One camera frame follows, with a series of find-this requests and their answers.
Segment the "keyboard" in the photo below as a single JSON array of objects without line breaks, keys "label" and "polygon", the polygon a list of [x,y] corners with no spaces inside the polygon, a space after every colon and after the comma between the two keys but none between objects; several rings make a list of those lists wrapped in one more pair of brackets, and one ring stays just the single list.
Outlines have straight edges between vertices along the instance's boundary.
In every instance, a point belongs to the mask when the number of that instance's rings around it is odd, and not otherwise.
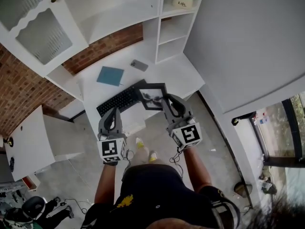
[{"label": "keyboard", "polygon": [[120,92],[119,94],[115,95],[111,99],[107,100],[106,102],[102,103],[100,106],[98,106],[96,109],[99,112],[100,116],[103,117],[105,113],[107,113],[108,110],[117,107],[119,108],[120,112],[122,113],[126,109],[134,106],[136,103],[140,101],[138,98],[137,93],[135,92],[135,87],[138,84],[146,83],[146,81],[140,80],[136,84],[128,87],[124,91]]}]

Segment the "window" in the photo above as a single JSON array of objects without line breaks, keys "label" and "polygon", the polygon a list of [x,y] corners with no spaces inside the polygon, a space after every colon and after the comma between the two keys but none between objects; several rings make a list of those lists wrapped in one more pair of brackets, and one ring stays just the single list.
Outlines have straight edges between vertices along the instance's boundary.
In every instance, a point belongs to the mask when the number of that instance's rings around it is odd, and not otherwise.
[{"label": "window", "polygon": [[295,150],[290,125],[282,103],[260,109],[257,116],[266,116],[267,121],[258,125],[269,156],[294,157]]},{"label": "window", "polygon": [[275,167],[305,167],[305,92],[256,111],[251,120],[264,164],[284,187],[285,170]]}]

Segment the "gray floor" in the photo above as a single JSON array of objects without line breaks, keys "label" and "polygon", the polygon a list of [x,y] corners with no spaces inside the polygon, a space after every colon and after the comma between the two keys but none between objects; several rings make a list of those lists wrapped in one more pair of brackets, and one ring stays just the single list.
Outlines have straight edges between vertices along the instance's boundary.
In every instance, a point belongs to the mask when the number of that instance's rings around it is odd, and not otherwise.
[{"label": "gray floor", "polygon": [[[249,205],[247,199],[233,192],[234,185],[240,181],[237,169],[230,153],[223,141],[216,125],[207,112],[197,94],[194,94],[188,102],[192,105],[196,120],[200,122],[203,141],[197,146],[198,154],[206,165],[213,181],[213,185],[221,189],[243,212]],[[75,119],[75,123],[82,124],[86,128],[86,136],[83,139],[85,153],[72,159],[53,164],[50,169],[37,175],[41,181],[36,192],[32,195],[45,197],[47,200],[59,196],[60,198],[75,198],[83,208],[89,208],[93,203],[94,194],[102,172],[103,164],[99,156],[96,138],[93,134],[86,114]],[[134,149],[135,138],[141,137],[147,147],[158,152],[159,158],[164,162],[175,155],[175,142],[168,136],[165,128],[167,122],[163,113],[158,113],[146,121],[146,128],[128,137],[128,148]],[[183,167],[183,180],[187,187],[192,188],[183,155],[179,164]],[[121,161],[117,166],[115,196],[119,196],[121,179],[127,166],[127,161]],[[61,229],[80,228],[84,219],[74,201],[68,202],[74,211],[74,219],[65,219],[60,225]]]}]

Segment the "blue notebook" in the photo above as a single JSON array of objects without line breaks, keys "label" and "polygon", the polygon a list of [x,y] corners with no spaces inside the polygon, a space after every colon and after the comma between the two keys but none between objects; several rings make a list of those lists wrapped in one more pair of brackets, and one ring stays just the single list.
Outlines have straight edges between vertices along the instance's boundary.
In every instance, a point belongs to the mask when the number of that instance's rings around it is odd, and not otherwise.
[{"label": "blue notebook", "polygon": [[124,70],[103,66],[97,82],[119,86]]}]

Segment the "cabinet door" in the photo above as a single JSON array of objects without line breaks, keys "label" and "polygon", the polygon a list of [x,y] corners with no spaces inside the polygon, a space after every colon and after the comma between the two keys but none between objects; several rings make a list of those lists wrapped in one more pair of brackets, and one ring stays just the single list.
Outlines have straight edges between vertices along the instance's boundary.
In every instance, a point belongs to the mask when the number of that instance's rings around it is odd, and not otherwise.
[{"label": "cabinet door", "polygon": [[0,42],[42,77],[88,47],[64,0],[0,0]]}]

